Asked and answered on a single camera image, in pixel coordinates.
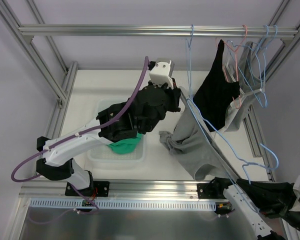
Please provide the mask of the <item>green tank top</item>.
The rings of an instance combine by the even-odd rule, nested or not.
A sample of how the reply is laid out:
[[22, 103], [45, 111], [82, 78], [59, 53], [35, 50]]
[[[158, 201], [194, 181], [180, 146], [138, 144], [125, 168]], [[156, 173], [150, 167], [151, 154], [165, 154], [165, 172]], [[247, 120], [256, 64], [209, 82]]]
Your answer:
[[125, 155], [132, 153], [142, 139], [142, 134], [138, 133], [136, 137], [127, 138], [107, 145], [115, 154]]

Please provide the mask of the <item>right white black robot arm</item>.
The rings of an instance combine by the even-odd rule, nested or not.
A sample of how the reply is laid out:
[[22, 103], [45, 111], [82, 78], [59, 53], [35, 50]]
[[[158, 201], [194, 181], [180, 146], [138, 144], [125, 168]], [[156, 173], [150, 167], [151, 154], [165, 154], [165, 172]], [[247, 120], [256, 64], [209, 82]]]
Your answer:
[[204, 192], [227, 199], [257, 240], [283, 239], [263, 218], [282, 219], [300, 232], [300, 175], [294, 183], [216, 177]]

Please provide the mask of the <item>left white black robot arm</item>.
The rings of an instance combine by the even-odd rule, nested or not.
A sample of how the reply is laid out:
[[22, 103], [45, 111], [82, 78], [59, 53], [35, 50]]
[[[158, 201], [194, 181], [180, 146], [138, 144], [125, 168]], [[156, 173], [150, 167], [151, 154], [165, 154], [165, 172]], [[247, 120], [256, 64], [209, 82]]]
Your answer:
[[66, 180], [83, 196], [94, 190], [92, 173], [82, 169], [74, 157], [98, 145], [109, 145], [152, 132], [168, 112], [180, 112], [181, 90], [149, 82], [135, 97], [112, 104], [86, 125], [57, 139], [39, 137], [37, 149], [43, 150], [36, 161], [36, 172], [51, 181]]

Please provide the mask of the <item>blue wire hanger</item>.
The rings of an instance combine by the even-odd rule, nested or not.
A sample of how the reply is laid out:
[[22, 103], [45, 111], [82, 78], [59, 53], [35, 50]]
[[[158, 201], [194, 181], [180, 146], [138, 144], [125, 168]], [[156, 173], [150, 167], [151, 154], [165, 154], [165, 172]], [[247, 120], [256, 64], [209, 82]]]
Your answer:
[[191, 25], [190, 37], [185, 39], [186, 73], [188, 82], [189, 98], [193, 99], [192, 89], [192, 42], [194, 38], [194, 25]]
[[247, 181], [248, 181], [248, 185], [249, 186], [252, 186], [252, 181], [251, 181], [251, 178], [249, 176], [249, 173], [247, 172], [246, 170], [246, 167], [249, 167], [249, 166], [258, 166], [258, 167], [261, 167], [265, 170], [269, 170], [269, 171], [274, 171], [276, 170], [278, 167], [279, 167], [279, 159], [278, 157], [276, 156], [276, 154], [270, 150], [268, 147], [266, 147], [265, 145], [263, 145], [262, 143], [260, 143], [259, 145], [264, 148], [268, 153], [270, 153], [274, 159], [275, 159], [275, 167], [269, 167], [269, 166], [266, 166], [266, 165], [261, 165], [257, 162], [253, 162], [253, 161], [247, 161], [243, 158], [241, 158], [236, 150], [233, 148], [233, 146], [230, 144], [230, 142], [222, 135], [222, 133], [220, 131], [218, 131], [207, 119], [203, 118], [203, 116], [201, 115], [200, 113], [200, 110], [199, 108], [195, 105], [195, 103], [193, 102], [193, 100], [191, 100], [190, 98], [187, 98], [186, 99], [186, 104], [189, 108], [189, 110], [191, 111], [191, 114], [192, 116], [194, 117], [197, 125], [199, 126], [201, 132], [203, 133], [203, 135], [205, 136], [205, 138], [207, 139], [207, 141], [211, 144], [214, 139], [212, 138], [206, 124], [208, 124], [210, 127], [212, 127], [215, 132], [227, 143], [227, 145], [230, 147], [230, 149], [232, 150], [233, 154], [235, 155], [235, 157], [242, 161], [243, 162], [243, 165], [241, 166], [246, 177], [247, 177]]

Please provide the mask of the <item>light grey tank top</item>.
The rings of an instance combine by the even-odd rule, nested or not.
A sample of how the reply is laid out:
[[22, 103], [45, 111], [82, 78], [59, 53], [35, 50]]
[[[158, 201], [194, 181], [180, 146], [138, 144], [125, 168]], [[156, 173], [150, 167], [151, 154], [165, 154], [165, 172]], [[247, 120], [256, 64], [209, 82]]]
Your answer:
[[239, 173], [212, 138], [199, 111], [188, 101], [185, 89], [181, 90], [180, 100], [184, 111], [172, 133], [159, 132], [160, 143], [195, 181], [203, 181], [207, 176], [236, 181]]

